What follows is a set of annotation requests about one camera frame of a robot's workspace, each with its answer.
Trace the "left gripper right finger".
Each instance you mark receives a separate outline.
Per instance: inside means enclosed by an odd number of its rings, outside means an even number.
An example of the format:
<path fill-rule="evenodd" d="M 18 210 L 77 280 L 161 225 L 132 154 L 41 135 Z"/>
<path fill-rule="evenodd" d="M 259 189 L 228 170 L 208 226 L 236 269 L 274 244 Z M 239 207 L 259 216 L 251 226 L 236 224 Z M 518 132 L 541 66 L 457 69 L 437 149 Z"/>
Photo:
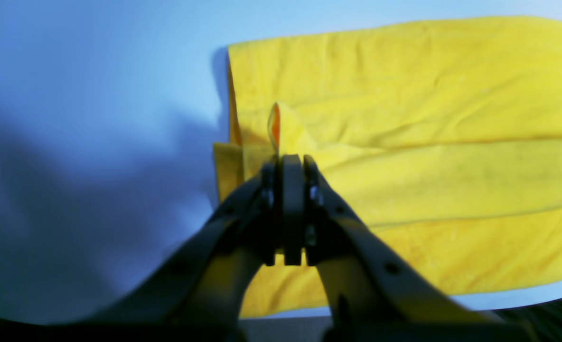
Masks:
<path fill-rule="evenodd" d="M 283 158 L 285 264 L 302 257 L 324 285 L 325 342 L 536 342 L 533 330 L 472 312 L 381 242 L 331 188 L 313 158 Z"/>

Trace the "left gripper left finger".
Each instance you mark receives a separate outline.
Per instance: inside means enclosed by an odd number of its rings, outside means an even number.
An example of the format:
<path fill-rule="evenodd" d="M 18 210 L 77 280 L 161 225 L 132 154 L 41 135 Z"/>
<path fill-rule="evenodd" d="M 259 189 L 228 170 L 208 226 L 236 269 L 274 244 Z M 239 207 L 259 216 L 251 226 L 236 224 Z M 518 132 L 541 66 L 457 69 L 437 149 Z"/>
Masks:
<path fill-rule="evenodd" d="M 281 248 L 282 163 L 234 190 L 203 228 L 114 305 L 72 324 L 0 320 L 0 342 L 244 342 L 245 292 Z"/>

